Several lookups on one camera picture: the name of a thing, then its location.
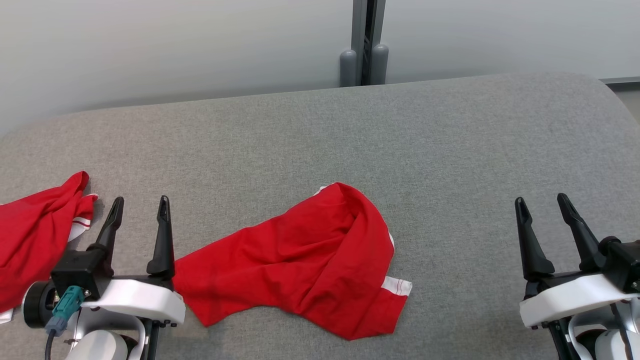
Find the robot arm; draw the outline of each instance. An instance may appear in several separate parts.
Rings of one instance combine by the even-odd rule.
[[[580,271],[555,274],[531,227],[523,198],[515,201],[522,270],[527,280],[520,316],[548,329],[560,360],[640,359],[640,244],[610,236],[600,243],[569,198],[557,196],[580,254]],[[599,327],[576,334],[577,326]]]
[[[67,360],[153,360],[159,329],[184,323],[186,307],[173,291],[175,266],[168,197],[160,199],[154,256],[147,264],[147,275],[114,275],[111,259],[123,212],[124,199],[118,197],[96,242],[85,251],[66,251],[51,272],[51,280],[35,283],[25,295],[25,322],[32,328],[42,328],[52,312],[61,313],[56,311],[63,306],[57,295],[81,289],[77,294],[79,304],[74,304],[74,310],[78,310],[68,319],[73,336],[65,341],[70,345]],[[112,330],[134,330],[138,338]]]

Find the gray upholstered surface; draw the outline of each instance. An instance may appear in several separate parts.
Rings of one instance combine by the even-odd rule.
[[[598,237],[640,236],[640,127],[599,81],[500,75],[78,113],[0,140],[0,202],[78,170],[105,208],[125,198],[114,267],[143,273],[160,195],[175,253],[256,224],[333,181],[380,209],[390,275],[413,291],[390,336],[353,342],[255,308],[163,331],[158,359],[551,359],[518,315],[524,280],[513,201],[524,196],[559,271],[578,256],[556,205],[566,192]],[[39,359],[44,331],[0,325],[3,359]],[[62,358],[57,342],[55,359]]]

